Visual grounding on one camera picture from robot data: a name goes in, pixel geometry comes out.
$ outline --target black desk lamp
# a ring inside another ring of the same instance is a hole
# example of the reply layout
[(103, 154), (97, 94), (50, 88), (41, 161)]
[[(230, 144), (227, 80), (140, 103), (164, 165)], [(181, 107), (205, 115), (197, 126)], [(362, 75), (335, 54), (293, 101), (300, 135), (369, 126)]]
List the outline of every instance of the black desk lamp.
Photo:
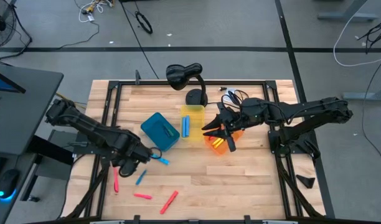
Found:
[(202, 90), (193, 89), (186, 94), (185, 102), (187, 105), (207, 105), (207, 95), (205, 94), (205, 83), (200, 74), (203, 67), (199, 63), (189, 66), (169, 65), (166, 69), (167, 81), (175, 90), (183, 89), (193, 77), (196, 77), (202, 85)]

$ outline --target white cable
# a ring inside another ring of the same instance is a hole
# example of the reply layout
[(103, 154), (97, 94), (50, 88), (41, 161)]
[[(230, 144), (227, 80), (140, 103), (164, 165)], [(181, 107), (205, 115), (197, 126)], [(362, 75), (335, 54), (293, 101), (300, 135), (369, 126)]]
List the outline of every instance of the white cable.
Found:
[(91, 5), (91, 4), (93, 4), (93, 1), (90, 2), (90, 3), (88, 3), (88, 4), (86, 4), (86, 5), (84, 5), (83, 7), (81, 7), (80, 12), (78, 12), (78, 20), (79, 20), (80, 22), (90, 22), (89, 19), (87, 19), (87, 20), (85, 20), (85, 21), (82, 21), (82, 20), (81, 20), (81, 13), (82, 13), (83, 8), (84, 8), (85, 6), (89, 6), (89, 5)]
[(339, 62), (338, 59), (337, 59), (337, 57), (336, 57), (336, 46), (337, 46), (337, 44), (339, 43), (342, 34), (344, 33), (345, 29), (347, 28), (348, 23), (351, 22), (352, 18), (354, 18), (354, 16), (360, 11), (360, 9), (362, 9), (362, 7), (366, 4), (366, 2), (365, 2), (365, 3), (358, 9), (357, 12), (354, 13), (354, 15), (351, 16), (351, 18), (348, 20), (348, 22), (347, 22), (346, 25), (344, 26), (343, 30), (341, 31), (338, 40), (336, 41), (336, 43), (335, 43), (334, 46), (333, 46), (333, 56), (334, 56), (334, 60), (336, 60), (336, 62), (337, 62), (339, 65), (341, 65), (341, 66), (344, 66), (344, 67), (354, 67), (354, 66), (358, 66), (358, 65), (367, 65), (367, 64), (370, 64), (370, 63), (376, 63), (376, 62), (381, 61), (381, 58), (380, 58), (380, 59), (375, 60), (375, 61), (373, 61), (373, 62), (363, 62), (363, 63), (358, 63), (358, 64), (355, 64), (355, 65), (346, 65), (346, 64), (343, 64), (343, 63)]
[[(82, 21), (82, 20), (81, 20), (81, 14), (82, 14), (82, 11), (83, 11), (83, 9), (85, 8), (85, 6), (89, 6), (89, 5), (91, 5), (91, 4), (94, 4), (94, 2), (95, 2), (95, 0), (92, 0), (90, 3), (88, 3), (88, 4), (84, 5), (83, 7), (81, 7), (80, 12), (78, 12), (78, 20), (79, 20), (80, 22), (90, 22), (89, 19), (87, 19), (87, 20), (85, 20), (85, 21)], [(98, 12), (102, 13), (102, 12), (103, 12), (103, 7), (102, 7), (102, 5), (106, 5), (106, 4), (107, 4), (107, 3), (98, 2), (98, 3), (96, 4), (95, 7), (96, 7), (96, 9), (98, 10)]]

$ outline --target pink marker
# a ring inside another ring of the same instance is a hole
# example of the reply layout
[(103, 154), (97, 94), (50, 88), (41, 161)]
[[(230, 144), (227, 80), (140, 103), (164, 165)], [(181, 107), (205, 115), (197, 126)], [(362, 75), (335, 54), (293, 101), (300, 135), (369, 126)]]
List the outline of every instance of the pink marker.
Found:
[(143, 194), (134, 194), (135, 197), (142, 197), (145, 199), (152, 199), (152, 196), (149, 195), (143, 195)]

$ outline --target teal box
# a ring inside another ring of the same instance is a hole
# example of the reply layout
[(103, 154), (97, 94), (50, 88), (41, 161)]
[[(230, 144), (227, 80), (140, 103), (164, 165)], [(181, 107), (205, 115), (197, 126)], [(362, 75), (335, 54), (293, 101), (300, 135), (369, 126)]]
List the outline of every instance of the teal box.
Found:
[(161, 113), (154, 113), (141, 124), (141, 129), (163, 152), (169, 150), (179, 139), (179, 132)]

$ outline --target yellow container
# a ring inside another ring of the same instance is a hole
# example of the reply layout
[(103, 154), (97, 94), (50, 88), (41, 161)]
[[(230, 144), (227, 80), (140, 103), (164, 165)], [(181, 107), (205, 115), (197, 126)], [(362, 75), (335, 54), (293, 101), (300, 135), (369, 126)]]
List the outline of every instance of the yellow container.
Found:
[(203, 141), (204, 127), (204, 106), (202, 105), (182, 105), (181, 106), (181, 132), (182, 118), (189, 115), (189, 137), (181, 138), (186, 141)]

